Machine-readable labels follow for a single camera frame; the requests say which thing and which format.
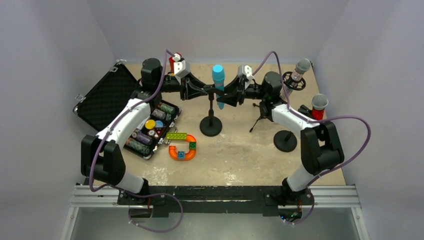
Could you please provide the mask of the black tripod shock-mount stand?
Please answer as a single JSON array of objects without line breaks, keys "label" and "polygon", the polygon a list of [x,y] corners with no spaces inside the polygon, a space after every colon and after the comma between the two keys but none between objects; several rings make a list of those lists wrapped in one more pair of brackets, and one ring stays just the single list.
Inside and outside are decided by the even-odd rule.
[{"label": "black tripod shock-mount stand", "polygon": [[301,118],[300,113],[289,106],[289,96],[292,91],[300,91],[304,86],[305,80],[292,80],[290,72],[279,74],[269,71],[260,84],[253,82],[245,87],[244,93],[247,99],[260,100],[260,119],[280,124],[299,136],[310,127],[310,123],[307,117]]}]

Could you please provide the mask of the blue toy microphone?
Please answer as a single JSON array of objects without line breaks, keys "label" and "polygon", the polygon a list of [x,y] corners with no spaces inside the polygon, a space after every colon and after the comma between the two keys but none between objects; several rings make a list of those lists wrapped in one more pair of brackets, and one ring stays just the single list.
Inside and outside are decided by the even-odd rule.
[{"label": "blue toy microphone", "polygon": [[225,70],[222,65],[216,64],[212,67],[212,80],[217,89],[224,90]]}]

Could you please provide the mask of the black mic stand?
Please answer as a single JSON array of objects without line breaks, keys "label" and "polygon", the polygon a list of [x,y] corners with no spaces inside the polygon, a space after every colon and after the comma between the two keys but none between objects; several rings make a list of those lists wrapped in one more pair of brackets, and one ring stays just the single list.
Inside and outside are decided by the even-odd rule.
[{"label": "black mic stand", "polygon": [[220,134],[223,128],[221,120],[216,117],[214,113],[214,94],[217,92],[217,89],[213,85],[207,84],[203,87],[203,90],[208,95],[209,110],[208,116],[204,117],[200,121],[199,129],[203,135],[207,137],[214,137]]},{"label": "black mic stand", "polygon": [[319,126],[310,117],[300,114],[287,104],[281,104],[271,110],[272,121],[286,127],[286,130],[278,131],[273,138],[274,145],[282,152],[292,152],[297,147],[296,136],[306,128]]}]

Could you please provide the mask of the silver glitter microphone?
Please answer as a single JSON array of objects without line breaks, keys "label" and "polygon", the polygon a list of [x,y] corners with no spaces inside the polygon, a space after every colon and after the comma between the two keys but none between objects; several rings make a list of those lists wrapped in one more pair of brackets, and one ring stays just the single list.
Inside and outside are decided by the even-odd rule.
[{"label": "silver glitter microphone", "polygon": [[280,95],[283,101],[287,101],[293,91],[302,91],[306,87],[303,75],[311,66],[308,58],[302,58],[295,64],[293,71],[287,71],[282,75],[283,83]]}]

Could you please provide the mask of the red glitter microphone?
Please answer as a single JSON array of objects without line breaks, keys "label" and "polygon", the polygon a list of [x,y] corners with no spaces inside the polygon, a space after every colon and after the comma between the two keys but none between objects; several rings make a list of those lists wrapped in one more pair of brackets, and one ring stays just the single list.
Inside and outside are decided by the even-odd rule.
[{"label": "red glitter microphone", "polygon": [[315,95],[312,100],[312,110],[311,115],[315,120],[322,120],[325,113],[325,108],[329,104],[328,97],[325,94],[317,94]]}]

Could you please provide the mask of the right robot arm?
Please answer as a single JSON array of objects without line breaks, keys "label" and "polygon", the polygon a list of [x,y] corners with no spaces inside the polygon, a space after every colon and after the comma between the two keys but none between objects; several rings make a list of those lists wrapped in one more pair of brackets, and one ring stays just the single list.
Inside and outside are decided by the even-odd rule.
[{"label": "right robot arm", "polygon": [[261,84],[248,83],[248,77],[241,74],[219,91],[221,96],[217,99],[233,107],[241,105],[245,99],[259,99],[259,119],[285,127],[274,135],[274,145],[283,152],[300,146],[300,167],[282,181],[277,193],[268,196],[271,201],[283,206],[298,203],[313,178],[345,159],[337,128],[331,121],[315,123],[314,119],[291,108],[288,100],[282,98],[282,93],[300,91],[305,85],[303,78],[294,80],[290,71],[282,75],[270,71]]}]

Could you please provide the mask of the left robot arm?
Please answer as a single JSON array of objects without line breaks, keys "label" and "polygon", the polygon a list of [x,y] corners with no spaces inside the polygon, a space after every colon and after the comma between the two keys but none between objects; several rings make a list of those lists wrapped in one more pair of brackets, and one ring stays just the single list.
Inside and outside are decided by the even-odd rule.
[{"label": "left robot arm", "polygon": [[189,64],[178,53],[171,56],[171,73],[166,72],[166,63],[156,58],[143,61],[138,89],[129,98],[122,111],[97,135],[86,135],[81,142],[81,172],[88,177],[92,192],[102,189],[94,187],[94,181],[103,182],[123,192],[146,198],[150,196],[148,181],[130,172],[125,164],[122,148],[140,143],[131,134],[141,123],[151,119],[153,110],[159,105],[163,92],[179,92],[182,99],[223,92],[213,84],[197,79]]}]

